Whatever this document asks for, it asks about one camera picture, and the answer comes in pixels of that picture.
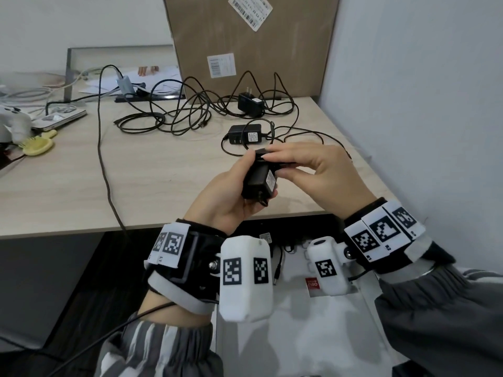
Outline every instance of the black power adapter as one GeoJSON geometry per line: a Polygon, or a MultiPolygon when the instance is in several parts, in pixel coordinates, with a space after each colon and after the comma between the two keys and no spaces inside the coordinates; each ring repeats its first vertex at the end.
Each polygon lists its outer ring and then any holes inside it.
{"type": "Polygon", "coordinates": [[[230,144],[257,144],[262,142],[260,124],[236,124],[227,133],[230,144]]]}
{"type": "Polygon", "coordinates": [[[273,196],[276,186],[275,172],[288,163],[271,163],[262,158],[269,153],[264,148],[255,151],[255,162],[250,167],[243,181],[241,196],[244,199],[254,199],[263,206],[267,206],[267,200],[273,196]]]}
{"type": "Polygon", "coordinates": [[[249,117],[255,119],[264,115],[266,103],[255,98],[250,92],[242,92],[237,96],[237,108],[249,117]]]}

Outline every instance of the gray jacket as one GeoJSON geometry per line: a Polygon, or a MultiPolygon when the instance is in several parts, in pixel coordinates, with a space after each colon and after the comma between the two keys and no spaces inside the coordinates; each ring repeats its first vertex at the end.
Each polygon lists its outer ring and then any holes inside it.
{"type": "MultiPolygon", "coordinates": [[[[419,279],[381,281],[375,304],[391,346],[434,376],[502,376],[502,282],[448,264],[419,279]]],[[[103,344],[95,377],[223,377],[212,331],[132,323],[103,344]]]]}

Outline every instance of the hand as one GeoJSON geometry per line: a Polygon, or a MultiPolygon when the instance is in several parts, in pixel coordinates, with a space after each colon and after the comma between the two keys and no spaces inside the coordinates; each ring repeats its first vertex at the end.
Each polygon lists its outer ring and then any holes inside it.
{"type": "MultiPolygon", "coordinates": [[[[138,67],[138,75],[141,77],[144,77],[145,75],[147,75],[147,69],[148,69],[148,66],[138,67]]],[[[150,67],[150,72],[152,74],[156,73],[157,71],[159,71],[159,66],[151,66],[150,67]]]]}
{"type": "Polygon", "coordinates": [[[323,209],[343,220],[376,200],[341,146],[278,143],[266,149],[273,152],[262,156],[267,161],[295,163],[278,170],[276,176],[290,180],[323,209]],[[298,166],[314,169],[315,173],[296,169],[298,166]]]}
{"type": "MultiPolygon", "coordinates": [[[[264,207],[241,196],[243,181],[255,161],[255,151],[248,150],[230,168],[220,173],[196,197],[184,220],[197,222],[230,235],[241,222],[260,212],[264,207]]],[[[273,198],[278,194],[274,190],[273,198]]]]}

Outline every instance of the cardboard box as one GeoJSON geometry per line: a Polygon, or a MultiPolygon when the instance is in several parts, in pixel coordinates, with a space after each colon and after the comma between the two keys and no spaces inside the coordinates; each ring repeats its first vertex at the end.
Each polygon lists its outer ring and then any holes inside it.
{"type": "MultiPolygon", "coordinates": [[[[229,0],[165,0],[182,78],[193,76],[224,96],[232,93],[246,70],[251,70],[262,91],[273,89],[277,72],[292,96],[318,96],[338,0],[267,1],[273,9],[254,31],[229,0]],[[208,56],[229,53],[236,75],[212,78],[208,56]]],[[[196,88],[195,81],[188,83],[196,88]]],[[[258,96],[249,75],[236,94],[247,87],[258,96]]],[[[187,87],[185,92],[193,95],[187,87]]]]}

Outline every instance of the white game controller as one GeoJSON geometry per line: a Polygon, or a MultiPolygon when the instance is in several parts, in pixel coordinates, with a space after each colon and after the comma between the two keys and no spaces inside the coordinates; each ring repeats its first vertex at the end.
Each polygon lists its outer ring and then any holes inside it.
{"type": "Polygon", "coordinates": [[[220,248],[220,304],[225,321],[252,323],[273,312],[271,252],[263,239],[227,238],[220,248]]]}
{"type": "Polygon", "coordinates": [[[337,243],[332,237],[315,239],[307,248],[319,286],[327,295],[346,295],[352,289],[343,270],[343,265],[352,261],[345,256],[346,248],[345,243],[337,243]]]}
{"type": "Polygon", "coordinates": [[[0,106],[0,143],[21,144],[32,136],[31,127],[27,113],[16,107],[0,106]]]}

